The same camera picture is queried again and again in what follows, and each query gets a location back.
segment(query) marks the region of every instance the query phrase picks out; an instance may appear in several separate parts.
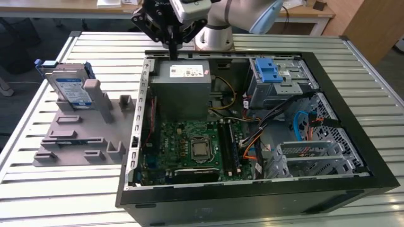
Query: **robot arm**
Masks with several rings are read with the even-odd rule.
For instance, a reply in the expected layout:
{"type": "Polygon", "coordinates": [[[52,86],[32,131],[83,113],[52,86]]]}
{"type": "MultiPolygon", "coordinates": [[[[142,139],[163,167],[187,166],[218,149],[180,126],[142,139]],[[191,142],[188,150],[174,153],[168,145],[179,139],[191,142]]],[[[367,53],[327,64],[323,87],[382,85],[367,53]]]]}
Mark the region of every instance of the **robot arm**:
{"type": "MultiPolygon", "coordinates": [[[[275,22],[282,5],[283,0],[144,0],[132,22],[155,42],[163,43],[170,50],[170,59],[176,60],[178,49],[195,38],[206,25],[216,32],[228,31],[234,25],[263,34],[275,22]]],[[[203,43],[210,45],[210,35],[206,31],[202,35],[198,39],[207,40],[203,43]]],[[[218,34],[211,39],[216,43],[218,34]]]]}

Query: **floor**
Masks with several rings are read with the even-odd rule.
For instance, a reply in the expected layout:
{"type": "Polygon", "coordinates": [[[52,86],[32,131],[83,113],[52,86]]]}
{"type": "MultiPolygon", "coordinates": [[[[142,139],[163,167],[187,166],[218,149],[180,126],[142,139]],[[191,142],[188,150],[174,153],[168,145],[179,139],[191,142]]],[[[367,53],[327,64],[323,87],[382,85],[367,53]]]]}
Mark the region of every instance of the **floor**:
{"type": "MultiPolygon", "coordinates": [[[[63,19],[63,27],[56,27],[52,19],[34,19],[32,22],[42,38],[42,43],[28,49],[30,55],[34,60],[52,60],[59,54],[71,31],[82,30],[82,21],[79,19],[63,19]]],[[[127,32],[134,27],[130,20],[119,19],[88,19],[87,23],[91,31],[127,32]]],[[[404,98],[403,62],[404,54],[391,50],[376,66],[379,73],[402,98],[404,98]]],[[[24,74],[11,75],[0,67],[0,76],[7,82],[42,82],[43,80],[35,69],[24,74]]],[[[35,83],[12,83],[10,85],[15,90],[15,95],[11,97],[0,95],[0,133],[12,133],[39,87],[39,84],[35,83]]],[[[7,139],[8,137],[0,136],[0,151],[7,139]]]]}

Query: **slatted metal table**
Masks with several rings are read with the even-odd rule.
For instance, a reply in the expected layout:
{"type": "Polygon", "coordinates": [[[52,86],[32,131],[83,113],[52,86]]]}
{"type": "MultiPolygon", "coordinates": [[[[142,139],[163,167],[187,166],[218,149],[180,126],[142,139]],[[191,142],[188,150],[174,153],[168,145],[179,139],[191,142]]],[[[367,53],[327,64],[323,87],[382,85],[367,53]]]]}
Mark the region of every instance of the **slatted metal table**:
{"type": "MultiPolygon", "coordinates": [[[[338,37],[235,35],[236,50],[314,52],[402,187],[330,214],[200,224],[202,226],[404,226],[404,103],[350,41],[338,37]]],[[[162,46],[139,33],[83,32],[58,60],[88,60],[111,98],[136,97],[144,50],[162,46]]],[[[120,165],[31,165],[55,117],[58,95],[44,82],[0,155],[0,226],[139,226],[115,208],[120,165]]]]}

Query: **cable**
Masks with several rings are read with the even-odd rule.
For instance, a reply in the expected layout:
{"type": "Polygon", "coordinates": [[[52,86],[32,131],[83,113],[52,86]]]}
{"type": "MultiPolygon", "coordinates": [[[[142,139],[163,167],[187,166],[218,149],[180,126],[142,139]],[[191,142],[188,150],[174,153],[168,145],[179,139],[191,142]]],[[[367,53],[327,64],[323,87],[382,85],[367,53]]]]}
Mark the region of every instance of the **cable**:
{"type": "Polygon", "coordinates": [[[235,104],[235,102],[236,102],[236,92],[235,92],[235,89],[231,86],[231,84],[227,82],[227,80],[223,79],[220,76],[216,76],[216,77],[228,85],[230,89],[232,89],[232,92],[234,92],[234,100],[232,100],[232,102],[228,105],[222,106],[222,107],[211,107],[210,108],[211,110],[223,110],[223,109],[230,108],[235,104]]]}
{"type": "Polygon", "coordinates": [[[254,139],[254,141],[251,142],[251,144],[246,148],[246,151],[244,151],[244,154],[243,154],[243,158],[258,159],[256,157],[247,156],[247,154],[248,154],[248,150],[250,150],[251,146],[254,145],[255,141],[259,139],[259,137],[262,136],[262,134],[263,133],[260,133],[260,135],[254,139]]]}
{"type": "Polygon", "coordinates": [[[151,135],[152,135],[152,131],[154,131],[154,126],[155,126],[155,120],[154,120],[154,109],[155,109],[155,99],[152,98],[152,111],[151,111],[151,130],[150,130],[150,134],[147,135],[147,139],[144,141],[144,144],[142,145],[142,149],[144,148],[147,142],[150,141],[151,135]]]}
{"type": "MultiPolygon", "coordinates": [[[[324,119],[323,118],[318,118],[316,120],[314,120],[311,123],[310,123],[310,125],[312,124],[312,123],[315,123],[315,122],[322,122],[322,121],[324,121],[324,119]]],[[[308,137],[308,140],[311,140],[312,139],[312,137],[314,137],[314,128],[310,126],[308,127],[308,135],[310,135],[310,137],[308,137]]]]}
{"type": "Polygon", "coordinates": [[[288,11],[288,9],[284,6],[283,6],[283,8],[286,10],[286,24],[284,24],[284,29],[283,29],[282,34],[284,34],[286,29],[288,28],[288,25],[290,25],[290,11],[288,11]]]}
{"type": "Polygon", "coordinates": [[[295,95],[290,97],[286,101],[283,101],[276,107],[270,110],[267,115],[263,117],[262,122],[259,123],[259,127],[271,119],[274,119],[278,115],[280,115],[286,109],[291,106],[291,104],[298,101],[299,99],[312,97],[318,92],[310,91],[307,93],[303,93],[302,95],[295,95]]]}
{"type": "Polygon", "coordinates": [[[227,117],[227,116],[222,115],[216,110],[210,110],[210,111],[212,111],[212,113],[214,113],[218,117],[220,117],[220,118],[234,119],[234,120],[243,121],[243,122],[252,122],[252,121],[254,121],[254,120],[244,120],[244,119],[236,118],[236,117],[227,117]]]}
{"type": "Polygon", "coordinates": [[[262,139],[260,139],[260,143],[262,143],[262,145],[264,145],[266,149],[271,152],[271,144],[268,144],[270,148],[267,148],[267,145],[263,143],[262,139]]]}
{"type": "Polygon", "coordinates": [[[302,141],[302,136],[300,136],[300,133],[299,133],[299,126],[298,126],[298,120],[299,120],[299,116],[300,114],[304,114],[304,115],[310,115],[308,112],[306,111],[298,111],[296,115],[295,115],[295,118],[294,118],[294,130],[295,130],[295,135],[296,135],[296,139],[298,141],[302,141]]]}

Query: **sticker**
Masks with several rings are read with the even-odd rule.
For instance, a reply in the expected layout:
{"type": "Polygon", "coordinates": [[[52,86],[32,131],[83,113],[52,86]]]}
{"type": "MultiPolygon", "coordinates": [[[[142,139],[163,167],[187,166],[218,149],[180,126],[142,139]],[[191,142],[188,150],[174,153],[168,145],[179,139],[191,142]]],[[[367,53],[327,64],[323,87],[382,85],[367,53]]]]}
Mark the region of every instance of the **sticker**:
{"type": "Polygon", "coordinates": [[[58,87],[70,103],[78,107],[91,105],[91,98],[83,88],[82,79],[56,79],[58,87]]]}
{"type": "Polygon", "coordinates": [[[248,109],[250,102],[247,100],[243,101],[243,106],[244,106],[246,109],[248,109]]]}
{"type": "Polygon", "coordinates": [[[255,169],[259,171],[259,173],[263,172],[263,166],[259,163],[255,164],[255,169]]]}
{"type": "Polygon", "coordinates": [[[202,65],[172,65],[170,77],[203,77],[202,65]]]}
{"type": "Polygon", "coordinates": [[[290,71],[279,71],[280,76],[291,76],[290,71]]]}

